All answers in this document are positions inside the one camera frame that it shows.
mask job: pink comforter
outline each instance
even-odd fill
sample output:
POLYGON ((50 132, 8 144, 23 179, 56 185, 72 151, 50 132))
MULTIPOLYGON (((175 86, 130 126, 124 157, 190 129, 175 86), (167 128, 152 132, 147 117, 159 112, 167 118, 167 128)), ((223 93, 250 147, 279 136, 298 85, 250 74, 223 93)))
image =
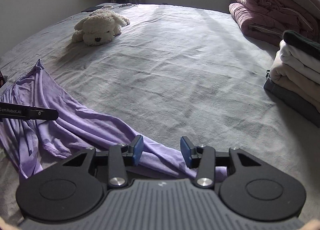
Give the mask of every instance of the pink comforter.
POLYGON ((282 33, 293 30, 318 41, 318 23, 292 0, 237 0, 229 10, 246 36, 279 46, 282 33))

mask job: stack of folded clothes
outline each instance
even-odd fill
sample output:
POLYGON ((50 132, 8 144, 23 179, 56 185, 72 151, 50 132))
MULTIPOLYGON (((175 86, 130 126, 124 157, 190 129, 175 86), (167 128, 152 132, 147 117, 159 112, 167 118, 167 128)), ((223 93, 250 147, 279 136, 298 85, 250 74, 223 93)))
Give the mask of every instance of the stack of folded clothes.
POLYGON ((264 88, 320 128, 320 44, 285 31, 264 88))
POLYGON ((242 33, 279 46, 286 30, 318 42, 318 0, 236 0, 229 5, 242 33))

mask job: metal screw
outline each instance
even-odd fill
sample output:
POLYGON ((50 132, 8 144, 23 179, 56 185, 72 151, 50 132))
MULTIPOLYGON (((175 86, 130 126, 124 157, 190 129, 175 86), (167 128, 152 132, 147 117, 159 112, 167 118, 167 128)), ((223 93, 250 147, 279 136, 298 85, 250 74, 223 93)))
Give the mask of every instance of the metal screw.
POLYGON ((159 185, 160 187, 163 187, 164 185, 167 185, 167 183, 164 182, 164 181, 162 181, 161 183, 158 183, 158 185, 159 185))
POLYGON ((197 180, 197 184, 202 187, 210 186, 213 183, 213 181, 207 177, 202 177, 197 180))
POLYGON ((125 183, 125 180, 121 177, 113 177, 109 182, 114 186, 122 186, 125 183))

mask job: white folded cloth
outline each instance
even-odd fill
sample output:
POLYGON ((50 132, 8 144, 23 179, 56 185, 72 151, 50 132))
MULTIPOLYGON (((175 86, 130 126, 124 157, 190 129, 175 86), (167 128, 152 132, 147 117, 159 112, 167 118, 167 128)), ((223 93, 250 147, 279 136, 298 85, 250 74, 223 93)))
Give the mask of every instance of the white folded cloth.
POLYGON ((280 59, 310 80, 320 84, 320 60, 304 53, 282 40, 280 42, 280 59))

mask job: silver bolt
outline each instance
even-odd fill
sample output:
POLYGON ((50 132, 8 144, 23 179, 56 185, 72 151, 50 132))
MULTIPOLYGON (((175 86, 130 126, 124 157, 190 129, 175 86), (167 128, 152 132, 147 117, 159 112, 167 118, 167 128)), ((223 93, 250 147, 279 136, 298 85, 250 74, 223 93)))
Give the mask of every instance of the silver bolt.
POLYGON ((125 180, 124 178, 121 178, 121 177, 113 177, 110 180, 110 184, 113 186, 122 186, 124 183, 125 183, 125 180))
POLYGON ((202 187, 210 186, 213 183, 213 181, 207 177, 202 177, 197 180, 197 184, 202 187))

